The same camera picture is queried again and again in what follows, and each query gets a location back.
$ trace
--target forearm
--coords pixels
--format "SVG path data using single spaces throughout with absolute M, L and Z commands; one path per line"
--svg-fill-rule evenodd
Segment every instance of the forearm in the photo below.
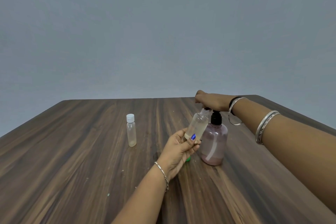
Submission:
M 255 134 L 270 109 L 241 99 L 233 112 Z M 267 124 L 262 141 L 273 156 L 336 212 L 336 137 L 276 115 Z
M 154 165 L 112 224 L 155 224 L 165 191 L 164 176 L 161 170 Z

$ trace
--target person's right arm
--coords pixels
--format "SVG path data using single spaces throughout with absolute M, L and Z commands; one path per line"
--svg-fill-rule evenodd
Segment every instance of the person's right arm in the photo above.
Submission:
M 235 96 L 208 94 L 201 90 L 196 103 L 228 111 Z M 233 113 L 253 133 L 271 110 L 240 99 Z M 274 116 L 262 135 L 264 146 L 329 209 L 336 213 L 336 137 L 282 115 Z

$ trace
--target person's right hand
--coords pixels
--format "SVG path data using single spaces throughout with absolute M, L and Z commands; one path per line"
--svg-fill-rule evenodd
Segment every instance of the person's right hand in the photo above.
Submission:
M 199 90 L 195 96 L 195 103 L 202 103 L 203 107 L 209 107 L 212 110 L 227 112 L 230 101 L 234 97 L 236 96 L 205 93 L 203 90 Z

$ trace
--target person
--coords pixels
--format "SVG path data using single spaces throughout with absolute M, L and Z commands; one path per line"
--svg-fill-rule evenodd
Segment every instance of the person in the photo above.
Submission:
M 197 91 L 195 103 L 228 112 L 237 96 Z M 231 112 L 255 134 L 270 109 L 246 98 L 237 100 Z M 172 135 L 157 164 L 145 175 L 112 224 L 156 223 L 167 182 L 186 159 L 199 149 L 195 136 L 184 142 L 186 128 Z M 275 115 L 262 133 L 262 144 L 330 210 L 336 213 L 336 137 L 282 115 Z

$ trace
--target black wristband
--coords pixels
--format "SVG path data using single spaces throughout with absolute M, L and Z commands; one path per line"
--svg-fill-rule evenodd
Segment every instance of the black wristband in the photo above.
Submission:
M 230 103 L 229 103 L 229 109 L 230 109 L 230 107 L 231 107 L 233 101 L 234 101 L 235 99 L 237 99 L 237 98 L 241 98 L 241 96 L 237 96 L 237 97 L 234 97 L 233 99 L 231 99 L 231 101 L 230 101 Z

